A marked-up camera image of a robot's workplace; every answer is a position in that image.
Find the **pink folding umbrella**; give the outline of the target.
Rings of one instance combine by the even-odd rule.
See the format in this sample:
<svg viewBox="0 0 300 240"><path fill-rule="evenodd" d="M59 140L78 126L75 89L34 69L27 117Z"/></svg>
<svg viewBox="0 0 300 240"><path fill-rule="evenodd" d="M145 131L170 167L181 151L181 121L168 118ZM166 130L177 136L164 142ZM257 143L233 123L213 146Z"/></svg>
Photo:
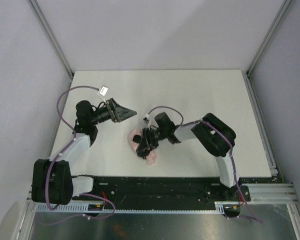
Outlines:
<svg viewBox="0 0 300 240"><path fill-rule="evenodd" d="M141 142L141 135L142 135L142 130L140 128L134 129L130 134L129 134L129 141L130 141L130 146L131 148L136 152L138 146L140 145ZM147 156L142 157L142 159L146 160L147 165L153 165L156 160L157 160L157 155L156 153L152 150L148 153Z"/></svg>

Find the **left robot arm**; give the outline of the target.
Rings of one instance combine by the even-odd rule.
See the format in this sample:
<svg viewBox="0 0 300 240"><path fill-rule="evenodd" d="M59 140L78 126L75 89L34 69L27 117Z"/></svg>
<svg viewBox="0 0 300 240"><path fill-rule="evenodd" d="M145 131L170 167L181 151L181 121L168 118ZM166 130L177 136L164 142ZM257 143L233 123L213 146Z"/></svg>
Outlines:
<svg viewBox="0 0 300 240"><path fill-rule="evenodd" d="M73 177L71 167L94 144L98 134L97 124L108 120L120 123L137 115L136 111L119 105L113 98L98 106L82 100L75 109L73 138L57 153L47 159L38 159L33 166L31 199L47 204L50 210L67 205L73 197L93 190L93 178Z"/></svg>

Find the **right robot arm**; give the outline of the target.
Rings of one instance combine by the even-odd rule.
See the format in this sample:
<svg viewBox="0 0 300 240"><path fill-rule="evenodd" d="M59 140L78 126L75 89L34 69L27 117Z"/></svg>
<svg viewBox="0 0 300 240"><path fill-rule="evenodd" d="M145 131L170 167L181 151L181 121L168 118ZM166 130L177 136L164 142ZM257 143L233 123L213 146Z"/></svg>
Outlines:
<svg viewBox="0 0 300 240"><path fill-rule="evenodd" d="M174 145L197 139L215 157L220 181L216 195L229 200L240 178L235 173L232 161L235 132L212 113L186 124L175 124L165 112L156 115L154 120L156 126L147 125L145 128L135 129L129 136L137 156L152 165L157 160L155 149L160 141L168 140Z"/></svg>

